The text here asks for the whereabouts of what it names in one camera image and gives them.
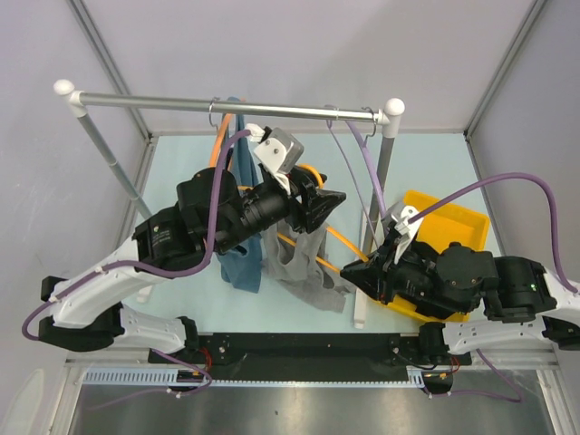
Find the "purple plastic hanger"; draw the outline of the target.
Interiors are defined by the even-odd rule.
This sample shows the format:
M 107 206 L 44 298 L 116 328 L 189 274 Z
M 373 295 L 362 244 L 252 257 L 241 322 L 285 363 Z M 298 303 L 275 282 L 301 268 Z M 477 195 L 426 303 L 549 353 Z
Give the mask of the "purple plastic hanger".
M 353 135 L 353 138 L 359 148 L 359 151 L 361 152 L 362 160 L 365 164 L 369 180 L 372 183 L 372 201 L 371 205 L 368 208 L 366 208 L 364 205 L 362 193 L 361 190 L 359 189 L 358 181 L 356 175 L 353 172 L 352 165 L 348 157 L 346 156 L 345 151 L 343 150 L 341 142 L 337 139 L 336 135 L 334 134 L 333 121 L 326 121 L 325 125 L 327 130 L 331 134 L 334 143 L 336 144 L 341 155 L 343 156 L 343 160 L 353 181 L 357 196 L 359 198 L 359 202 L 361 203 L 362 212 L 366 217 L 367 228 L 371 236 L 371 241 L 375 244 L 376 247 L 378 247 L 381 244 L 381 242 L 377 237 L 377 227 L 382 224 L 382 220 L 386 217 L 387 211 L 384 202 L 384 187 L 380 182 L 378 171 L 375 168 L 375 165 L 373 164 L 372 155 L 368 148 L 368 140 L 371 137 L 371 135 L 363 137 L 360 130 L 356 127 L 356 125 L 352 121 L 344 121 L 344 123 L 346 124 L 349 131 Z

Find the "grey tank top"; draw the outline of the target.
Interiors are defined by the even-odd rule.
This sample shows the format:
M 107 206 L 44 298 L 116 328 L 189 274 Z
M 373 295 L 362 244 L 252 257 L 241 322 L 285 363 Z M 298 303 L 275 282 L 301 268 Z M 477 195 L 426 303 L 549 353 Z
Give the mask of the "grey tank top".
M 325 263 L 328 226 L 295 232 L 279 221 L 262 233 L 266 254 L 263 268 L 288 293 L 321 311 L 340 314 L 355 287 Z

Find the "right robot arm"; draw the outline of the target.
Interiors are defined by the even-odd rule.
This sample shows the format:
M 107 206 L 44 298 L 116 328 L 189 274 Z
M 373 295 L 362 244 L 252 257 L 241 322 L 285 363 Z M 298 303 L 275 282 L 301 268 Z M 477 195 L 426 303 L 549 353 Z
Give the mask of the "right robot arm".
M 341 277 L 382 305 L 400 297 L 428 317 L 416 337 L 390 343 L 392 355 L 404 363 L 436 366 L 525 340 L 578 350 L 579 296 L 540 263 L 459 242 L 442 252 L 418 241 L 401 255 L 395 248 L 388 239 L 368 260 L 344 266 Z

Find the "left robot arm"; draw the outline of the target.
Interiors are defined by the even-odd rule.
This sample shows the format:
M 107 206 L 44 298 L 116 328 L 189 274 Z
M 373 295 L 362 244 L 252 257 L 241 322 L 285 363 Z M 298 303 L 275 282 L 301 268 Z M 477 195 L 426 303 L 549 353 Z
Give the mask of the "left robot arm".
M 200 351 L 194 321 L 141 314 L 123 299 L 200 270 L 211 256 L 217 256 L 225 282 L 255 293 L 262 277 L 261 234 L 280 221 L 310 234 L 346 199 L 343 192 L 324 189 L 325 176 L 316 178 L 300 167 L 291 169 L 288 188 L 265 174 L 261 183 L 242 190 L 235 175 L 224 170 L 214 190 L 215 172 L 206 168 L 178 184 L 177 203 L 139 224 L 87 275 L 47 276 L 41 298 L 51 308 L 39 323 L 39 341 L 74 352 L 123 343 L 190 362 Z

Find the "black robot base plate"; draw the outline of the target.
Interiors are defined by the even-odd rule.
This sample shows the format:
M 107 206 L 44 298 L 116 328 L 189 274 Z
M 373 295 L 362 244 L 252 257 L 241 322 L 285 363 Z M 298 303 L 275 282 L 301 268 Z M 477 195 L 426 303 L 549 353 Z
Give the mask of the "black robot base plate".
M 172 356 L 210 363 L 222 382 L 406 381 L 408 366 L 442 368 L 458 360 L 441 343 L 430 351 L 417 335 L 399 333 L 213 333 Z

